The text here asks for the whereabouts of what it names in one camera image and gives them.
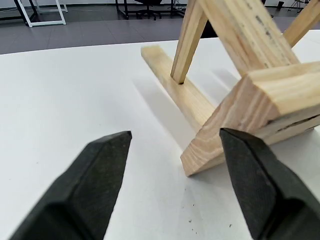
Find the white table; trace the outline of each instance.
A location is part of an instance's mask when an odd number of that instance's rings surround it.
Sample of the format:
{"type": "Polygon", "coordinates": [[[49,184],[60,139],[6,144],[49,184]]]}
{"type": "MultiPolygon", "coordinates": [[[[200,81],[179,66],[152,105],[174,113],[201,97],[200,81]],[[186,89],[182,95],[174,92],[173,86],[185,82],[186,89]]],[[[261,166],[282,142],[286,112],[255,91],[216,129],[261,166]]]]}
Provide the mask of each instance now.
{"type": "MultiPolygon", "coordinates": [[[[150,44],[0,55],[0,240],[88,142],[124,130],[132,142],[105,239],[250,239],[225,164],[185,177],[180,154],[195,133],[142,59],[140,47],[150,44]]],[[[159,44],[174,56],[177,41],[159,44]]],[[[320,61],[320,31],[294,51],[302,62],[320,61]]],[[[232,75],[239,79],[219,39],[201,39],[189,78],[218,104],[232,75]]],[[[320,199],[318,131],[272,150],[320,199]]]]}

